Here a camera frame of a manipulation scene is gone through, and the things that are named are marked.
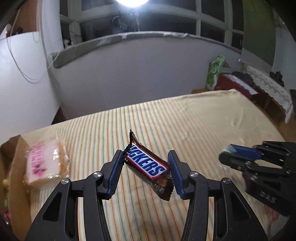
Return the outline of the packaged cranberry toast bread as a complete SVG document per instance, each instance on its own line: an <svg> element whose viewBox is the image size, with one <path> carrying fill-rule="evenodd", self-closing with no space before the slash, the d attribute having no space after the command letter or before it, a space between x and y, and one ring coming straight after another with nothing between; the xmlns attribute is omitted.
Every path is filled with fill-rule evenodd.
<svg viewBox="0 0 296 241"><path fill-rule="evenodd" d="M24 184L29 189L43 189L57 185L70 176L70 160L62 139L50 137L25 149Z"/></svg>

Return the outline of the Snickers bar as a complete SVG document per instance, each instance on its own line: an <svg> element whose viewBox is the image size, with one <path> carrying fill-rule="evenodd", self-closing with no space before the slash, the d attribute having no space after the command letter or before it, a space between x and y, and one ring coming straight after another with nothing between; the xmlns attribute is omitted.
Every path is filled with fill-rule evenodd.
<svg viewBox="0 0 296 241"><path fill-rule="evenodd" d="M170 164L140 143L133 131L129 132L129 144L123 151L123 157L128 167L159 198L170 200L174 189Z"/></svg>

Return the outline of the light green candy packet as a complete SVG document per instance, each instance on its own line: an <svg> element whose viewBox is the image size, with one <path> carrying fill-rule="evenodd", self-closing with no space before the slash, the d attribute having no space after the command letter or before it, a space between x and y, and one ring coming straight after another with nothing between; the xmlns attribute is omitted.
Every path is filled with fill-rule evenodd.
<svg viewBox="0 0 296 241"><path fill-rule="evenodd" d="M226 152L226 153L232 153L232 154L234 154L234 153L237 152L237 150L235 149L234 145L229 144L229 145L227 145L226 148L224 148L224 149L222 150L222 152Z"/></svg>

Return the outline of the yellow jelly cup green lid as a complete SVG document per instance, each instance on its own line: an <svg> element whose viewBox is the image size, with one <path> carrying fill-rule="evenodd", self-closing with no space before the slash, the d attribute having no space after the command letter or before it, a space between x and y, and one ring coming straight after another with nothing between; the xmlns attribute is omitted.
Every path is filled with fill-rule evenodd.
<svg viewBox="0 0 296 241"><path fill-rule="evenodd" d="M10 180L4 179L3 180L3 186L4 186L4 188L8 189L10 187Z"/></svg>

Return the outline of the lace covered side table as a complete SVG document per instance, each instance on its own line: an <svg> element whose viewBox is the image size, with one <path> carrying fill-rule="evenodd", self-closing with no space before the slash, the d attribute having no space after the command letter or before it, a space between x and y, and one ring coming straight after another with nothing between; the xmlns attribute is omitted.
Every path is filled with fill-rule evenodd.
<svg viewBox="0 0 296 241"><path fill-rule="evenodd" d="M273 80L266 72L248 64L244 65L244 69L258 87L281 105L285 110L285 123L288 123L293 114L293 104L290 92Z"/></svg>

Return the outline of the cardboard box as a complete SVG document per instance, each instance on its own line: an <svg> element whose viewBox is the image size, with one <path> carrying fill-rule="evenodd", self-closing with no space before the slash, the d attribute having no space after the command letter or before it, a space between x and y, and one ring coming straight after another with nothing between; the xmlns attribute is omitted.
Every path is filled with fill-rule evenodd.
<svg viewBox="0 0 296 241"><path fill-rule="evenodd" d="M1 240L24 240L31 225L30 195L23 182L26 147L21 136L1 145ZM10 180L8 189L4 179Z"/></svg>

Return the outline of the black object on table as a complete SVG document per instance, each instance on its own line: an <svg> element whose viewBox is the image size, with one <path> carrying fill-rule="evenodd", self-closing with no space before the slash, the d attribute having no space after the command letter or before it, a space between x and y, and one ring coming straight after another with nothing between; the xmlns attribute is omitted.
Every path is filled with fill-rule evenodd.
<svg viewBox="0 0 296 241"><path fill-rule="evenodd" d="M282 74L280 71L277 71L276 73L270 72L269 76L271 79L273 79L275 82L277 82L280 86L284 87L285 83L282 80Z"/></svg>

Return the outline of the red storage box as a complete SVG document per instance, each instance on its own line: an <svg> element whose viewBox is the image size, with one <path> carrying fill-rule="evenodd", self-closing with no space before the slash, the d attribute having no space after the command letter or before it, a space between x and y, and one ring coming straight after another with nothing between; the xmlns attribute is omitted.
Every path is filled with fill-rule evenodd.
<svg viewBox="0 0 296 241"><path fill-rule="evenodd" d="M235 89L239 91L241 94L243 94L245 97L247 97L251 101L257 99L257 97L259 96L259 93L254 88L252 88L251 86L243 82L241 79L239 79L235 75L226 74L226 73L220 74L214 90L231 90L231 89Z"/></svg>

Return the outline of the green patterned bag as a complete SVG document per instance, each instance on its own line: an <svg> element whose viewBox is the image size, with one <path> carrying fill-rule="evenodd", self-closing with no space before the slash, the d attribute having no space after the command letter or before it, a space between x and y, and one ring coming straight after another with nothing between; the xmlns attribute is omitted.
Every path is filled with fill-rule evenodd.
<svg viewBox="0 0 296 241"><path fill-rule="evenodd" d="M225 57L223 55L217 56L209 63L207 80L205 84L205 88L207 90L214 90L217 85L218 77L220 74L220 69L225 61Z"/></svg>

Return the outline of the white power strip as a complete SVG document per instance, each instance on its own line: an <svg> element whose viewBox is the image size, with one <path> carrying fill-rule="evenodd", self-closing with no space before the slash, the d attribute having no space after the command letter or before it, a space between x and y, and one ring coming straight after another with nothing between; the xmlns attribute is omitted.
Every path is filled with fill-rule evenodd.
<svg viewBox="0 0 296 241"><path fill-rule="evenodd" d="M63 45L64 45L64 49L68 49L69 47L72 46L72 42L68 39L64 39L63 40Z"/></svg>

